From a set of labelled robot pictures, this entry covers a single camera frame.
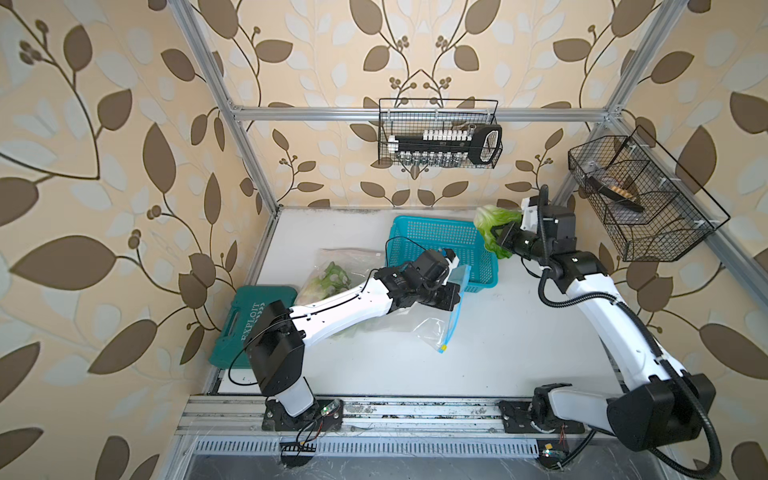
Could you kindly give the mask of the clear blue-zip zipper bag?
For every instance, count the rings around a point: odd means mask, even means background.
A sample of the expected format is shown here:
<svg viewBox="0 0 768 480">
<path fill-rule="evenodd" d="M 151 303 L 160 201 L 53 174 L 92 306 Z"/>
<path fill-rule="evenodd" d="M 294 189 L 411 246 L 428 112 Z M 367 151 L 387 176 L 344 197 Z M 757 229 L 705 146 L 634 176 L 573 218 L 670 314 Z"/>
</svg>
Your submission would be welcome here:
<svg viewBox="0 0 768 480">
<path fill-rule="evenodd" d="M 417 337 L 438 353 L 444 353 L 458 324 L 461 304 L 453 311 L 442 311 L 421 304 L 398 310 L 384 317 L 363 321 L 334 334 L 334 339 L 388 332 Z"/>
</svg>

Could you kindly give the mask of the small chinese cabbage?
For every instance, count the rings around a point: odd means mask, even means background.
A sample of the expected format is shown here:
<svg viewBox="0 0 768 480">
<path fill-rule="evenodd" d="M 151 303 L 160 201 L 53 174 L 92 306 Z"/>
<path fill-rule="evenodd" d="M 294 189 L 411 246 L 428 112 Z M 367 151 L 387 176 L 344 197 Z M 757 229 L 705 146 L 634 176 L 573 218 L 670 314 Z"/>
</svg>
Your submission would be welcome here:
<svg viewBox="0 0 768 480">
<path fill-rule="evenodd" d="M 508 259 L 512 253 L 505 250 L 498 242 L 497 236 L 505 225 L 520 223 L 522 212 L 519 209 L 508 210 L 492 205 L 478 207 L 475 210 L 473 224 L 482 236 L 484 248 L 493 253 L 497 259 Z"/>
</svg>

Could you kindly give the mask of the pink dotted zipper bag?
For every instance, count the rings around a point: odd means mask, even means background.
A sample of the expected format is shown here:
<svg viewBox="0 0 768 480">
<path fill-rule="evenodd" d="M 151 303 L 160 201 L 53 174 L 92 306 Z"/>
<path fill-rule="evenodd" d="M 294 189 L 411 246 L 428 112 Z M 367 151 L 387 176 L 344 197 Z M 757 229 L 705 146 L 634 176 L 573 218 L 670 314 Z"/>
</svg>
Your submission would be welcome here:
<svg viewBox="0 0 768 480">
<path fill-rule="evenodd" d="M 382 251 L 321 249 L 314 269 L 298 292 L 295 305 L 307 305 L 361 285 L 371 270 L 384 265 Z"/>
</svg>

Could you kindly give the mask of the large chinese cabbage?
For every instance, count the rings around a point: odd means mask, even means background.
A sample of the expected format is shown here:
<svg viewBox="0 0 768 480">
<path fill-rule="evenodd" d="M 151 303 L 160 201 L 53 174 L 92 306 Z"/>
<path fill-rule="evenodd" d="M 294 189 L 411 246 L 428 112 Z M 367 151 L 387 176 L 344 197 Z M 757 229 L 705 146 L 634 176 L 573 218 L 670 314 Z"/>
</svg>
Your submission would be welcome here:
<svg viewBox="0 0 768 480">
<path fill-rule="evenodd" d="M 313 273 L 302 290 L 302 295 L 306 303 L 311 303 L 343 293 L 350 288 L 351 279 L 346 271 L 335 262 L 330 262 Z"/>
</svg>

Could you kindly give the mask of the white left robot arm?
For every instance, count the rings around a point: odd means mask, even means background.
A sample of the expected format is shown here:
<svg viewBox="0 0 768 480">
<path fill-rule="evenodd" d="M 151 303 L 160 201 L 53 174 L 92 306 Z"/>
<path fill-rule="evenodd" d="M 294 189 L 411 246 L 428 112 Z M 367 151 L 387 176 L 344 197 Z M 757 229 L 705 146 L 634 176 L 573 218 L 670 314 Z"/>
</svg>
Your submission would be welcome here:
<svg viewBox="0 0 768 480">
<path fill-rule="evenodd" d="M 428 311 L 460 310 L 471 267 L 451 249 L 427 249 L 415 260 L 376 268 L 366 280 L 307 305 L 268 304 L 243 341 L 262 395 L 274 399 L 290 419 L 318 410 L 303 376 L 307 348 L 370 319 L 422 306 Z"/>
</svg>

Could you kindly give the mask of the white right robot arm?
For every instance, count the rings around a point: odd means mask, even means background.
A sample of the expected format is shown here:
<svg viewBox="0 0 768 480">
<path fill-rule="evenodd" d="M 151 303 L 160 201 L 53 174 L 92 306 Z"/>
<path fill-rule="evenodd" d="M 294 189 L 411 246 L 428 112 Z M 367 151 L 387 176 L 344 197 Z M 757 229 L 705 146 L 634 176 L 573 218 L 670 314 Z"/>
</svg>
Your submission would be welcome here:
<svg viewBox="0 0 768 480">
<path fill-rule="evenodd" d="M 632 451 L 686 442 L 705 434 L 715 443 L 708 412 L 716 395 L 703 374 L 690 374 L 624 302 L 603 263 L 576 245 L 575 216 L 564 207 L 533 205 L 521 219 L 491 229 L 506 253 L 537 262 L 540 300 L 578 307 L 597 332 L 624 381 L 619 396 L 567 383 L 536 389 L 532 419 L 541 427 L 574 421 L 614 435 Z"/>
</svg>

